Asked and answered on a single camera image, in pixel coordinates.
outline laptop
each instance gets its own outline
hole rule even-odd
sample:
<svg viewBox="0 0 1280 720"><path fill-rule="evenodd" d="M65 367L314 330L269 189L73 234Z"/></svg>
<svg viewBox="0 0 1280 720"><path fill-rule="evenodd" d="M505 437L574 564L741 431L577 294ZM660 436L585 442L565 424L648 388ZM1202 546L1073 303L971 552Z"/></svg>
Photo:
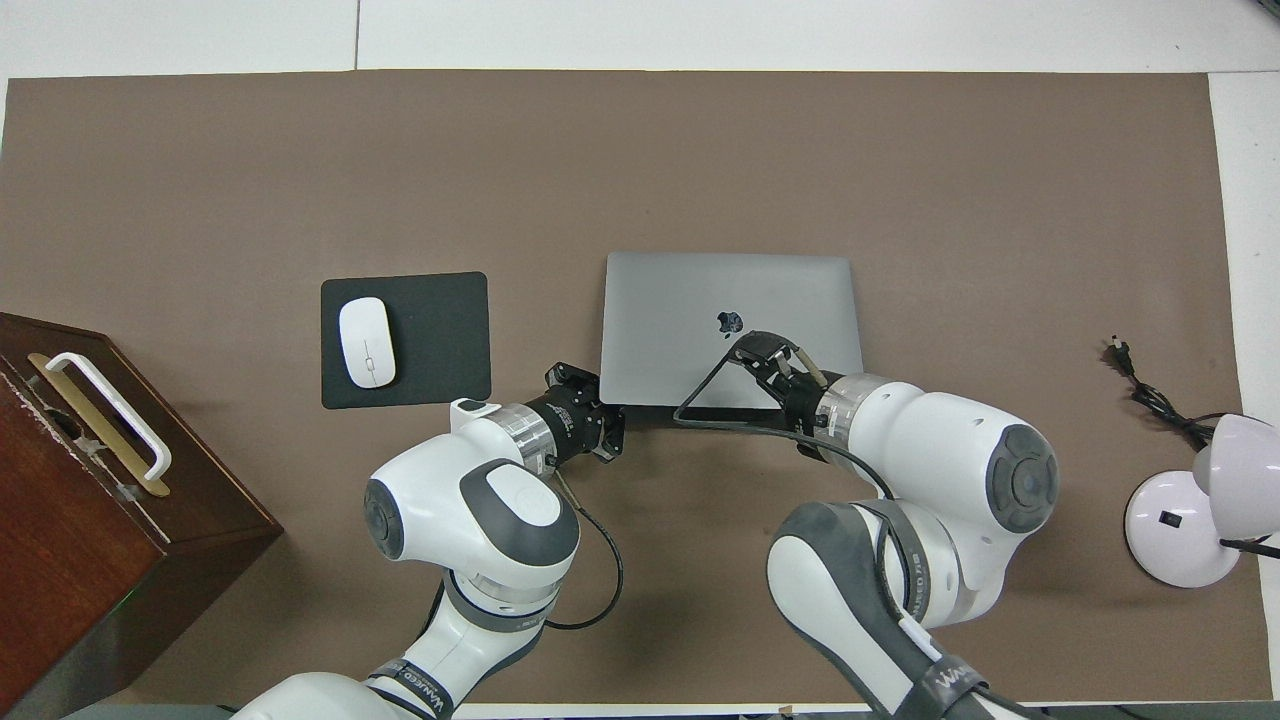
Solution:
<svg viewBox="0 0 1280 720"><path fill-rule="evenodd" d="M678 406L753 329L791 340L824 370L863 372L849 259L612 252L600 400ZM777 404L746 370L726 364L691 407L776 410Z"/></svg>

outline brown table surface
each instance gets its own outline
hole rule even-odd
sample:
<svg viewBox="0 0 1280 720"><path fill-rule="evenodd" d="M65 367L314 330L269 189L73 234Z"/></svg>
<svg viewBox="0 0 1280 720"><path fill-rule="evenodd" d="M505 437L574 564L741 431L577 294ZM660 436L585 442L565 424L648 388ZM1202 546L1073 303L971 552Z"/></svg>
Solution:
<svg viewBox="0 0 1280 720"><path fill-rule="evenodd" d="M1006 409L1059 507L1000 603L937 632L1025 700L1268 697L1253 560L1176 591L1125 551L1192 452L1097 360L1124 334L1188 413L1238 410L1203 76L358 72L14 81L0 307L111 336L287 536L133 687L239 702L362 674L438 571L380 559L365 478L444 406L324 410L328 278L488 274L493 398L598 368L612 250L842 255L867 368ZM785 441L636 429L567 475L627 561L613 616L548 632L488 702L844 702L764 584L781 519L869 488ZM584 533L559 619L613 568Z"/></svg>

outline lamp base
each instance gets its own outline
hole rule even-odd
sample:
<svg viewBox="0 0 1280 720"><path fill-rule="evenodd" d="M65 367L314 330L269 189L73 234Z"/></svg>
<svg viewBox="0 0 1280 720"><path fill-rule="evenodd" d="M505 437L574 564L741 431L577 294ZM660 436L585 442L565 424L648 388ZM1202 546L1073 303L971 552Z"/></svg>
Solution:
<svg viewBox="0 0 1280 720"><path fill-rule="evenodd" d="M1208 496L1183 470L1152 475L1138 487L1125 509L1124 534L1148 575L1179 588L1211 585L1240 559L1238 550L1217 543Z"/></svg>

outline white handle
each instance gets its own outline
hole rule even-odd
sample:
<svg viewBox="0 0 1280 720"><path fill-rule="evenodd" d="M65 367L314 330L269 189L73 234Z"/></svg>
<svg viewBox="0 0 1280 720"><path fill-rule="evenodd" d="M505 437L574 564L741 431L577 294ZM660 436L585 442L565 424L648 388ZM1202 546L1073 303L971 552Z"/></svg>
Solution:
<svg viewBox="0 0 1280 720"><path fill-rule="evenodd" d="M169 446L160 439L160 436L151 429L151 425L147 425L147 421L138 415L137 410L134 410L133 406L129 405L129 402L124 400L119 392L116 392L115 387L111 386L111 382L102 377L102 373L93 366L93 363L90 361L88 357L76 352L61 352L50 360L49 364L45 365L45 369L56 373L65 368L68 363L76 365L82 373L84 373L84 377L88 378L88 382L93 383L97 392L102 393L102 397L105 397L106 401L115 407L120 416L124 418L124 421L133 428L133 432L142 437L142 442L147 443L151 452L155 452L156 461L151 465L151 469L147 470L146 478L148 480L155 480L163 475L164 471L169 469L169 462L173 460L173 455L169 454Z"/></svg>

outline white robot link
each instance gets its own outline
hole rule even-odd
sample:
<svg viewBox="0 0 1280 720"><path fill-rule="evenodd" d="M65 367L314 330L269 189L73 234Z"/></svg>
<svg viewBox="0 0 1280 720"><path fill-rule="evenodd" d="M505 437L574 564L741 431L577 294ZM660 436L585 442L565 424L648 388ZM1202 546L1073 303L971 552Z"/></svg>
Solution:
<svg viewBox="0 0 1280 720"><path fill-rule="evenodd" d="M792 368L795 356L803 368ZM782 428L681 418L733 363L782 407ZM1038 717L991 693L925 628L977 618L1004 587L1014 551L1048 519L1059 468L1025 421L954 395L814 366L786 338L740 338L676 413L691 427L797 441L879 491L870 501L812 502L769 548L769 592L787 623L884 717Z"/></svg>
<svg viewBox="0 0 1280 720"><path fill-rule="evenodd" d="M577 551L568 502L544 480L563 461L622 452L621 409L599 379L571 365L547 373L525 404L460 400L451 430L379 468L365 520L390 560L444 571L422 635L364 683L332 673L288 678L246 705L242 720L448 719L489 675L527 655Z"/></svg>

